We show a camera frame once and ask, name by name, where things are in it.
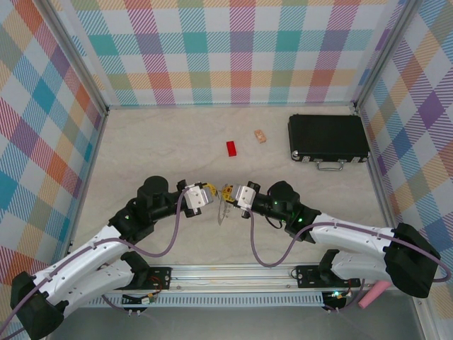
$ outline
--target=cable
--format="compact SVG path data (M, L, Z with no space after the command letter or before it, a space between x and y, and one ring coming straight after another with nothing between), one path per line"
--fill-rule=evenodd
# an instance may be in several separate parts
M266 221L268 221L268 223L269 223L270 225L272 225L275 229L282 229L282 228L283 228L283 223L282 223L282 221L278 221L278 222L280 223L280 226L277 227L276 225L274 225L274 224L269 220L269 217L265 216L264 218L265 218Z
M184 194L189 191L190 188L185 188L181 194L178 197L178 202L176 204L176 221L175 221L175 229L173 231L173 236L171 237L170 244L168 247L161 253L153 254L149 253L148 251L145 251L143 249L140 249L139 247L129 243L128 241L125 241L124 239L118 239L115 237L111 237L108 239L102 239L100 241L94 242L94 247L100 246L105 243L110 243L110 242L119 242L122 244L125 244L131 249L134 249L137 253L141 253L142 255L149 256L149 257L162 257L166 255L173 245L175 244L176 241L176 236L178 235L178 229L179 229L179 221L180 221L180 213L181 213L181 205L183 204L183 197ZM13 311L10 313L10 315L6 318L5 322L1 325L0 328L0 335L6 330L7 326L11 322L11 320L14 318L14 316L17 314L20 308L32 297L39 289L44 286L48 281L50 281L51 277L57 275L58 271L67 266L69 263L71 263L73 260L77 259L81 255L85 254L87 251L92 250L91 246L88 246L78 252L76 252L73 256L68 257L66 260L64 260L58 267L56 267L52 272L50 272L49 276L44 278L41 282L39 282L36 287L34 287L18 304L17 306L13 309Z
M423 249L421 249L421 248L419 248L417 246L414 246L413 244L410 244L409 242L403 241L402 239L397 239L395 237L390 237L390 236L387 236L387 235L384 235L384 234L380 234L380 233L374 232L372 230L362 229L362 228L359 228L359 227L354 227L352 225L347 225L347 224L344 224L344 223L334 223L334 222L314 223L312 225L307 225L306 227L300 229L299 232L292 239L291 243L288 246L288 249L283 254L283 256L282 256L282 258L280 260L278 260L275 263L265 263L265 262L263 262L260 259L259 255L258 255L258 252L256 251L256 248L255 248L255 218L253 216L253 212L249 208L247 209L247 211L248 211L248 213L250 214L250 217L251 217L250 242L251 242L251 246L252 246L252 252L253 252L253 255L255 256L256 261L263 267L272 268L272 267L276 267L279 264L281 264L287 258L287 256L289 255L289 252L291 251L292 247L294 246L294 243L296 243L296 241L299 238L299 236L302 235L307 230L311 230L311 229L313 229L315 227L325 227L325 226L332 226L333 227L333 226L336 226L336 227L346 228L346 229L349 229L349 230L354 230L356 232L363 232L365 234L369 234L369 235L372 235L372 236L375 236L375 237L380 237L382 239L388 239L389 241L396 242L398 244L406 246L406 247L408 247L408 248L410 248L412 250L415 250L416 252L428 257L431 261L435 262L438 266L440 266L442 269L444 269L445 273L446 273L444 278L435 278L435 279L432 280L433 282L445 282L445 281L448 281L452 277L452 272L450 271L450 269L447 267L447 265L445 263L443 263L441 260L439 260L437 257L433 256L432 254L428 253L427 251L425 251L425 250L423 250Z
M158 278L157 276L151 276L150 279L151 279L152 281L156 281L156 282L159 284L159 285L158 285L159 289L158 289L158 290L156 289L156 292L154 293L155 295L159 294L159 293L162 291L162 289L163 289L161 279Z
M352 297L352 300L346 306L341 308L341 311L344 311L344 310L350 308L350 306L354 305L354 302L358 299L358 297L359 297L360 293L363 291L364 287L365 287L365 279L362 280L362 284L360 285L359 291ZM324 304L324 305L330 310L336 310L335 308L332 308L329 305L326 305L326 304Z
M9 334L6 338L3 338L2 340L9 340L9 339L12 339L13 337L15 337L16 335L19 335L19 334L22 333L23 331L25 331L25 328L20 328L20 329L18 329L17 331L15 331L14 333Z
M133 301L133 302L141 302L142 299L147 298L147 297L148 297L148 295L143 295L143 296L139 296L139 297L130 296L130 295L127 295L127 294L123 294L122 295L123 299L128 299L129 301Z
M291 276L293 279L297 280L297 277L294 276L294 271L296 270L296 268L293 268L291 273L289 273L289 276Z
M105 303L107 305L111 306L114 310L117 310L118 312L121 312L121 313L129 314L129 312L127 310L125 310L125 309L123 309L121 307L118 307L117 305L114 305L109 299L107 299L107 297L104 294L102 294L101 297L105 301ZM133 312L132 314L136 314L139 317L145 316L145 317L151 319L151 321L154 322L155 324L158 324L158 322L151 315L148 315L148 314L146 314L144 312L140 313L140 314L138 314L137 312Z

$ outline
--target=gray metal floor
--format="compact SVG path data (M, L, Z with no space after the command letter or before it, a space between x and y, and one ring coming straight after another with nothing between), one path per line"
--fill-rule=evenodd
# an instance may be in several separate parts
M386 292L366 310L326 314L319 307L154 308L128 317L108 308L81 308L49 340L90 339L424 339L412 298Z

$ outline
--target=briefcase handle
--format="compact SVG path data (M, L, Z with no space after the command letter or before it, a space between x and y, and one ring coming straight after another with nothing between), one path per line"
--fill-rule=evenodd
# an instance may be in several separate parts
M322 163L322 159L314 159L314 162L316 162L316 168L319 170L319 171L341 171L343 170L343 167L346 163L346 160L344 159L339 159L338 160L338 163L340 164L340 166L338 168L321 168L321 163Z

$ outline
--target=red block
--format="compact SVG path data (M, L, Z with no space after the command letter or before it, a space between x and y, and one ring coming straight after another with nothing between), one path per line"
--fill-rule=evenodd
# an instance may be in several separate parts
M234 142L232 140L230 140L229 142L226 142L227 146L226 148L228 149L228 156L230 157L234 157L237 155L237 152L236 152L236 146L234 145Z

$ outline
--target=black briefcase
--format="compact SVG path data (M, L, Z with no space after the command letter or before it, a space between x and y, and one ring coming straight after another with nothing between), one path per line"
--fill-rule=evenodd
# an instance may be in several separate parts
M344 163L368 160L369 146L362 120L356 115L292 115L288 122L291 158L316 162L320 170L341 170ZM339 168L321 168L321 162Z

